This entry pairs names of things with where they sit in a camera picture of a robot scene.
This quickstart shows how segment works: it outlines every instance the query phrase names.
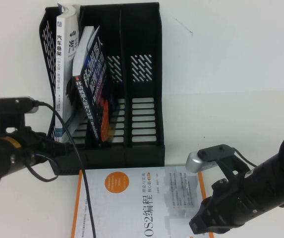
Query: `white table surface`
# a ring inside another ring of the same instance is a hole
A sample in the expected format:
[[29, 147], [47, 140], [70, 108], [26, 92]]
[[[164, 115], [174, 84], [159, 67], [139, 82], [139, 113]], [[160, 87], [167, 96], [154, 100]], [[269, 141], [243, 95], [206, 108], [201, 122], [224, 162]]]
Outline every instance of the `white table surface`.
[[[46, 132], [51, 113], [41, 108], [26, 116], [34, 131]], [[163, 96], [166, 165], [184, 165], [188, 154], [228, 144], [255, 164], [278, 152], [284, 139], [284, 92]], [[53, 175], [48, 163], [35, 166]], [[207, 195], [224, 178], [219, 168], [203, 172]], [[44, 183], [28, 170], [0, 181], [0, 238], [68, 238], [71, 234], [78, 176]], [[276, 208], [223, 238], [284, 237], [284, 209]]]

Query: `book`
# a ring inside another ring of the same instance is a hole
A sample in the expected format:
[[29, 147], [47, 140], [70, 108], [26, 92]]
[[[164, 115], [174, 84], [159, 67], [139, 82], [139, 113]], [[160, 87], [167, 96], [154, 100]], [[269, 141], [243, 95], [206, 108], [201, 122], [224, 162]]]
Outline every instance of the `book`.
[[84, 29], [75, 57], [73, 80], [88, 118], [88, 132], [100, 147], [112, 139], [110, 118], [114, 117], [117, 105], [100, 27], [93, 34], [92, 27]]
[[[213, 238], [189, 226], [206, 198], [202, 174], [184, 166], [86, 170], [97, 237]], [[72, 238], [92, 238], [82, 173]]]
[[[71, 93], [72, 64], [78, 41], [77, 11], [71, 5], [60, 5], [56, 31], [56, 110], [72, 134], [85, 118], [84, 110], [74, 102]], [[68, 137], [60, 121], [55, 119], [55, 140], [67, 142]]]

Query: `black magazine file holder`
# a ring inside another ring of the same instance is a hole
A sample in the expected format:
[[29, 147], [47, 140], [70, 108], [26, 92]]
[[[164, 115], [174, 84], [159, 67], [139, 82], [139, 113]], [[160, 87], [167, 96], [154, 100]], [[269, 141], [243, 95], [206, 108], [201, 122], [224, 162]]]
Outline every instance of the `black magazine file holder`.
[[[162, 116], [162, 23], [159, 3], [87, 5], [80, 9], [80, 27], [100, 26], [101, 38], [120, 111], [115, 143], [91, 147], [84, 132], [75, 140], [86, 169], [156, 167], [165, 165]], [[58, 7], [47, 7], [40, 24], [40, 40], [55, 103], [56, 17]], [[52, 117], [48, 136], [55, 136]], [[77, 175], [75, 154], [57, 157], [56, 175]]]

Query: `book spine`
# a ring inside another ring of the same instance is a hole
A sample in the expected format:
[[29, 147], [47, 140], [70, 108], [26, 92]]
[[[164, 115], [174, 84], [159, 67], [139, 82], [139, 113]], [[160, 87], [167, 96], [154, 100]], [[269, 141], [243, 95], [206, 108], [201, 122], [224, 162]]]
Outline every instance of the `book spine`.
[[76, 87], [77, 87], [83, 108], [84, 108], [85, 113], [88, 117], [88, 123], [90, 125], [92, 135], [95, 138], [96, 144], [99, 146], [100, 143], [101, 143], [101, 140], [100, 140], [100, 136], [98, 135], [98, 130], [97, 130], [97, 127], [96, 127], [97, 123], [96, 123], [96, 120], [93, 116], [93, 114], [94, 114], [93, 106], [91, 105], [90, 101], [88, 100], [88, 96], [87, 96], [87, 93], [86, 93], [86, 90], [85, 90], [85, 86], [82, 83], [81, 77], [75, 76], [75, 77], [73, 77], [73, 79], [75, 81], [75, 84], [76, 84]]
[[[64, 80], [64, 55], [65, 55], [65, 19], [57, 17], [56, 30], [56, 111], [63, 118], [63, 80]], [[55, 119], [56, 141], [62, 142], [62, 124]]]

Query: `silver camera part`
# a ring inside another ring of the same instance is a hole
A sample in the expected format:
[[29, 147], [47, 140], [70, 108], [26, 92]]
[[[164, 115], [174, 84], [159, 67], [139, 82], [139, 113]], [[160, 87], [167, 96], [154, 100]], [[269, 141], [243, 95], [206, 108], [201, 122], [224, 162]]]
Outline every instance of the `silver camera part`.
[[186, 169], [192, 173], [197, 173], [203, 170], [207, 170], [217, 166], [218, 164], [213, 162], [204, 162], [198, 156], [198, 151], [193, 151], [189, 154]]

